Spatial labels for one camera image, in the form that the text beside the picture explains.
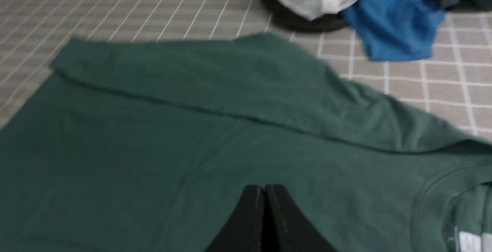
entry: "fabric fold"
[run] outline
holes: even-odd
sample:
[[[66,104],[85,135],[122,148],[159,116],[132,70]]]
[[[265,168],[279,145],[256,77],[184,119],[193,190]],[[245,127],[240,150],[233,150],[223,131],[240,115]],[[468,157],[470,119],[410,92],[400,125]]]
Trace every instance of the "fabric fold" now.
[[[172,64],[140,66],[142,58]],[[131,45],[72,39],[53,66],[98,87],[376,150],[428,152],[469,139],[438,117],[340,79],[324,62],[269,34]]]

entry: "pile of clothes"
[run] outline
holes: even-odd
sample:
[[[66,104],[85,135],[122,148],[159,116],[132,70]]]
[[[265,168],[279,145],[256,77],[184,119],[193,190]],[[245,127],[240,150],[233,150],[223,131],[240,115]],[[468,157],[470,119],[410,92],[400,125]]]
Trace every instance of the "pile of clothes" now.
[[[471,2],[492,10],[492,0],[261,0],[277,26],[330,32],[346,26],[360,35],[372,60],[406,61],[432,56],[445,11]]]

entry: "grout line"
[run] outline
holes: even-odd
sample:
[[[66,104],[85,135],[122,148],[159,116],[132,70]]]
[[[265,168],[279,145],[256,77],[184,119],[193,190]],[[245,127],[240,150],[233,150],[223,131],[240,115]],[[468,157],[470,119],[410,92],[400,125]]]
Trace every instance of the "grout line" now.
[[[481,33],[483,32],[483,29],[478,29],[478,28],[439,28],[439,32],[450,32],[450,31],[455,31],[455,32],[477,32]]]
[[[450,15],[446,16],[446,22],[448,23],[448,27],[450,28],[449,36],[450,36],[451,43],[456,45],[458,43],[458,40],[456,37],[456,32],[453,29],[454,28],[453,17]],[[460,82],[462,83],[461,85],[462,85],[464,101],[466,104],[466,111],[468,112],[468,118],[470,121],[471,128],[473,129],[473,134],[476,135],[477,129],[475,124],[475,116],[473,115],[473,108],[471,107],[471,98],[468,92],[468,87],[466,85],[466,75],[464,73],[460,49],[457,46],[453,47],[453,53],[455,54],[455,60],[457,63],[456,68],[458,71],[458,75],[460,76]]]
[[[413,98],[399,98],[399,101],[425,103],[425,99],[413,99]],[[438,103],[441,105],[458,106],[458,107],[468,106],[466,103],[457,103],[457,102],[450,102],[450,101],[443,101],[443,100],[436,100],[436,99],[430,99],[429,102]],[[471,104],[470,106],[473,108],[492,108],[492,105],[482,105],[482,104]]]
[[[489,24],[483,13],[478,14],[478,19],[480,20],[480,26],[482,26],[482,32],[485,34],[485,38],[487,39],[487,43],[489,44],[489,52],[492,56],[492,33],[490,33]]]
[[[35,32],[35,31],[36,31],[36,30],[40,27],[40,26],[41,26],[41,24],[43,24],[43,22],[44,22],[46,19],[48,19],[48,17],[50,17],[50,16],[53,14],[53,12],[55,12],[55,11],[56,11],[56,10],[57,10],[57,9],[58,9],[58,8],[59,8],[62,4],[63,4],[63,2],[65,2],[65,1],[66,1],[66,0],[63,0],[63,1],[62,1],[59,5],[58,5],[58,7],[56,7],[53,11],[51,11],[51,13],[50,13],[50,14],[48,14],[48,15],[47,15],[47,16],[46,16],[46,17],[45,17],[45,18],[44,18],[44,19],[43,19],[43,20],[42,20],[39,24],[37,24],[37,26],[36,26],[34,29],[32,29],[32,30],[28,33],[28,35],[27,35],[27,36],[25,36],[25,37],[24,37],[21,41],[19,41],[19,43],[18,43],[18,44],[17,44],[17,45],[16,45],[13,49],[11,49],[11,50],[7,53],[7,55],[5,55],[5,56],[3,57],[3,59],[1,59],[1,60],[0,60],[0,65],[1,65],[1,64],[2,64],[2,63],[3,63],[3,62],[4,62],[4,61],[5,61],[5,60],[6,60],[6,59],[10,56],[10,55],[12,55],[12,54],[13,54],[13,53],[17,50],[17,48],[19,48],[21,45],[23,45],[23,43],[24,43],[24,42],[25,42],[25,41],[26,41],[26,40],[27,40],[27,39],[28,39],[28,38],[29,38],[29,37],[30,37],[30,36],[31,36],[31,35],[32,35],[32,34],[33,34],[33,33],[34,33],[34,32]],[[40,4],[40,5],[36,8],[36,9],[37,9],[37,11],[38,11],[38,10],[39,10],[39,9],[40,9],[43,5],[44,5],[44,3]],[[12,31],[11,31],[11,32],[10,32],[10,33],[9,33],[9,34],[5,37],[5,38],[4,38],[4,39],[2,39],[2,40],[0,41],[0,45],[1,45],[1,44],[2,44],[2,43],[3,43],[3,42],[7,39],[7,38],[9,38],[12,34],[14,34],[14,32],[16,32],[16,31],[17,31],[17,30],[21,27],[21,24],[19,24],[19,25],[18,25],[18,26],[17,26],[14,30],[12,30]]]
[[[128,17],[132,14],[132,12],[135,10],[135,8],[138,7],[138,5],[140,4],[142,0],[138,0],[137,3],[133,6],[133,8],[130,10],[130,12],[126,15],[126,17],[124,18],[124,20],[118,25],[118,27],[116,28],[116,30],[114,31],[114,33],[109,37],[109,41],[111,41],[113,39],[113,37],[116,35],[116,33],[118,32],[118,30],[123,26],[123,23],[125,23],[125,21],[128,19]]]
[[[151,19],[153,13],[157,10],[157,8],[159,8],[159,5],[160,5],[161,2],[162,2],[162,0],[159,0],[158,4],[154,7],[154,9],[152,10],[152,12],[149,14],[149,16],[145,20],[144,24],[142,24],[142,26],[140,27],[140,29],[138,30],[138,32],[135,34],[135,37],[133,37],[133,39],[131,40],[131,42],[134,42],[135,41],[135,39],[137,38],[138,34],[142,31],[142,29],[147,24],[147,22],[149,22],[149,19]]]
[[[200,12],[202,11],[202,8],[203,8],[203,5],[205,5],[205,2],[207,0],[203,0],[202,2],[202,5],[200,5],[200,8],[197,10],[196,14],[195,14],[195,17],[193,17],[193,20],[191,21],[191,24],[188,26],[188,30],[186,30],[186,33],[185,35],[183,36],[183,40],[186,38],[186,36],[188,35],[189,31],[191,30],[191,27],[193,26],[193,24],[195,24],[195,20],[196,18],[198,17],[198,14],[200,14]]]
[[[362,74],[355,74],[352,75],[354,78],[363,78],[363,79],[370,79],[370,80],[386,80],[386,77],[383,76],[376,76],[376,75],[362,75]],[[400,81],[407,81],[407,82],[424,82],[422,78],[411,78],[411,77],[388,77],[390,80],[400,80]],[[477,87],[492,87],[492,83],[474,83],[474,82],[457,82],[457,81],[448,81],[448,80],[429,80],[426,79],[427,83],[442,83],[442,84],[457,84],[457,85],[471,85],[471,86],[477,86]]]
[[[75,12],[75,10],[77,10],[77,9],[79,8],[79,6],[80,6],[80,5],[81,5],[84,1],[85,1],[85,0],[80,0],[80,1],[79,1],[79,3],[78,3],[78,4],[74,7],[74,8],[72,8],[72,10],[71,10],[71,11],[70,11],[70,12],[69,12],[69,13],[68,13],[65,17],[63,17],[63,18],[62,18],[62,19],[58,22],[58,24],[57,24],[57,25],[56,25],[56,26],[55,26],[55,27],[54,27],[54,28],[53,28],[53,29],[52,29],[49,33],[47,33],[47,35],[44,37],[44,39],[43,39],[43,40],[41,40],[41,41],[39,42],[39,44],[38,44],[38,45],[37,45],[34,49],[32,49],[32,51],[29,53],[29,55],[27,55],[27,56],[23,59],[23,61],[21,61],[21,62],[19,63],[19,65],[18,65],[16,68],[14,68],[14,69],[13,69],[13,70],[12,70],[12,71],[11,71],[11,72],[10,72],[10,73],[6,76],[6,77],[5,77],[5,79],[4,79],[2,82],[0,82],[0,86],[1,86],[1,85],[3,85],[3,84],[5,84],[5,82],[7,82],[7,80],[8,80],[10,77],[12,77],[12,75],[14,75],[14,74],[15,74],[15,72],[16,72],[16,71],[17,71],[17,70],[18,70],[18,69],[19,69],[19,68],[20,68],[20,67],[21,67],[21,66],[22,66],[22,65],[23,65],[23,64],[24,64],[24,63],[25,63],[28,59],[30,59],[30,57],[32,56],[32,54],[34,54],[34,53],[36,52],[36,50],[37,50],[39,47],[41,47],[41,45],[43,45],[43,44],[44,44],[44,42],[45,42],[45,41],[46,41],[46,40],[47,40],[47,39],[51,36],[51,34],[52,34],[54,31],[56,31],[56,30],[58,29],[58,27],[60,27],[60,25],[63,23],[63,21],[65,21],[65,19],[66,19],[66,18],[67,18],[70,14],[72,14],[73,12]],[[46,16],[46,18],[50,17],[50,16],[53,14],[53,12],[55,12],[58,8],[59,8],[59,7],[55,8],[55,9],[54,9],[54,10],[53,10],[50,14],[48,14],[48,15]]]
[[[99,27],[104,23],[104,21],[106,20],[106,18],[111,14],[111,12],[113,12],[113,10],[118,6],[118,4],[120,2],[121,2],[121,0],[116,1],[116,4],[113,5],[113,7],[109,10],[109,12],[101,20],[101,22],[99,24],[97,24],[97,26],[92,30],[92,32],[88,35],[87,39],[91,38],[91,36],[95,33],[95,31],[97,31],[97,29],[99,29]]]
[[[179,8],[181,7],[181,5],[183,4],[184,1],[185,0],[181,0],[180,1],[179,5],[176,7],[176,9],[174,10],[173,14],[171,15],[171,17],[167,21],[166,26],[162,29],[161,33],[159,34],[159,37],[157,38],[156,42],[158,42],[160,40],[160,38],[162,37],[162,34],[164,33],[164,31],[166,31],[166,29],[169,26],[169,24],[171,24],[171,20],[173,20],[173,17],[176,15],[176,12],[178,12]]]
[[[355,57],[355,30],[350,33],[350,52],[348,60],[348,79],[352,80],[354,77],[354,57]]]
[[[253,0],[249,0],[248,7],[246,8],[246,12],[243,15],[243,20],[241,20],[241,24],[239,25],[238,33],[236,33],[236,38],[239,36],[241,33],[241,30],[243,29],[244,22],[246,21],[246,17],[248,16],[249,9],[251,8],[251,4],[253,3]]]
[[[426,112],[430,112],[431,104],[429,103],[430,95],[429,95],[429,85],[427,84],[427,70],[426,63],[423,60],[419,61],[420,67],[420,76],[422,77],[422,90],[424,92],[424,100],[426,105]]]
[[[220,11],[220,14],[217,18],[217,21],[215,22],[214,24],[214,29],[212,29],[212,32],[210,33],[210,36],[209,36],[209,39],[212,38],[212,36],[214,35],[214,32],[215,30],[217,29],[217,26],[218,26],[218,23],[220,22],[220,18],[222,17],[222,15],[224,14],[224,11],[225,11],[225,8],[227,7],[227,3],[229,3],[229,0],[226,0],[225,1],[225,4],[224,4],[224,7],[222,8],[222,10]]]
[[[458,128],[460,128],[462,130],[472,130],[472,128],[470,126],[458,126]],[[479,132],[492,133],[492,129],[489,129],[489,128],[476,128],[476,129]]]
[[[270,29],[270,24],[272,23],[273,17],[274,17],[273,14],[270,14],[270,16],[268,17],[267,24],[265,25],[265,29],[263,30],[264,33],[268,32],[268,30]]]
[[[386,61],[383,63],[384,73],[384,94],[390,93],[390,63]]]
[[[316,57],[319,59],[321,55],[323,54],[323,45],[325,42],[325,32],[321,33],[319,35],[319,40],[318,40],[318,53],[316,54]]]
[[[85,19],[87,19],[87,17],[93,12],[93,10],[95,10],[95,8],[102,2],[103,0],[99,0],[97,1],[93,6],[92,8],[90,8],[88,10],[88,12],[86,13],[86,15],[84,15],[80,20],[79,22],[72,28],[72,30],[67,33],[65,35],[65,37],[60,41],[60,43],[58,43],[58,45],[55,47],[55,49],[53,50],[53,52],[51,52],[51,54],[47,57],[45,57],[45,59],[39,64],[39,66],[27,77],[24,79],[24,81],[14,90],[14,92],[11,94],[11,96],[8,98],[7,102],[0,108],[0,112],[3,111],[3,109],[5,107],[7,107],[7,105],[10,103],[10,101],[12,101],[12,99],[14,98],[14,96],[17,94],[17,92],[27,83],[28,80],[30,80],[34,75],[37,74],[37,72],[44,66],[45,63],[47,63],[51,57],[58,51],[58,49],[63,45],[65,44],[65,40],[68,38],[68,37],[71,37],[72,33],[75,32],[75,30],[77,30],[78,26],[80,26],[80,24],[82,24],[84,22]]]

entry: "t-shirt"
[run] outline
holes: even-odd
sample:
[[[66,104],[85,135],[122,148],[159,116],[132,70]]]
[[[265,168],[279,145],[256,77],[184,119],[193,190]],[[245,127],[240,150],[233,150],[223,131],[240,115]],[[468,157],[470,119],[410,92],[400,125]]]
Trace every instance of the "t-shirt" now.
[[[489,143],[276,36],[72,39],[53,68],[0,131],[2,251],[200,252],[270,183],[340,252],[492,232]]]

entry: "gray tile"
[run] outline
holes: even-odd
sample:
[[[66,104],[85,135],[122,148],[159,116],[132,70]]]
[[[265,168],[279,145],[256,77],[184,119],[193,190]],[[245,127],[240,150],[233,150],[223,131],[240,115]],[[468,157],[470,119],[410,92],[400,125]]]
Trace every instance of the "gray tile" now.
[[[359,82],[364,85],[368,85],[369,87],[384,93],[384,80],[373,80],[366,78],[354,78],[356,82]]]
[[[456,65],[426,63],[426,73],[428,80],[448,80],[455,82],[460,80]]]
[[[296,33],[294,40],[297,42],[312,42],[318,43],[321,38],[319,33]]]
[[[372,75],[372,76],[384,76],[384,68],[382,62],[368,62],[365,60],[353,61],[354,75]]]
[[[492,55],[487,48],[460,48],[462,61],[465,63],[484,63],[492,66]]]
[[[478,17],[452,17],[455,28],[482,28]]]
[[[367,56],[366,50],[365,50],[364,46],[362,45],[362,43],[355,44],[354,56],[355,57],[366,57]]]
[[[438,31],[434,43],[436,44],[451,44],[449,31]]]
[[[422,78],[420,64],[416,62],[390,62],[390,77]]]
[[[470,94],[471,103],[479,105],[492,105],[492,86],[482,87],[469,85],[468,92]]]
[[[492,140],[492,133],[491,132],[478,132],[478,135],[482,138],[487,139],[487,140]]]
[[[473,108],[473,115],[478,127],[492,129],[492,108]]]
[[[350,45],[325,43],[321,50],[322,55],[349,56]]]
[[[429,98],[456,103],[464,103],[462,86],[460,84],[427,83]]]
[[[348,60],[325,60],[338,75],[348,74]]]
[[[424,102],[405,102],[411,106],[414,106],[415,108],[418,108],[419,110],[426,111],[426,104]]]
[[[343,28],[338,31],[325,33],[325,40],[350,40],[350,35],[354,30],[352,28]]]
[[[424,99],[421,82],[390,80],[390,93],[398,98]]]
[[[432,60],[445,62],[455,61],[455,54],[451,47],[433,47],[432,53]]]
[[[488,45],[484,32],[456,32],[460,45]]]
[[[469,126],[470,120],[468,112],[464,106],[444,105],[441,103],[431,103],[430,110],[435,115],[448,120],[457,126]]]
[[[300,46],[302,46],[307,51],[309,51],[312,55],[314,55],[314,56],[317,56],[318,55],[318,47],[319,47],[319,44],[316,44],[316,43],[304,43],[304,42],[300,42],[300,43],[297,43],[297,44],[300,45]]]
[[[492,84],[492,66],[463,66],[466,81]]]
[[[212,26],[193,25],[189,29],[188,33],[191,35],[209,36],[212,33],[213,29],[214,28]]]

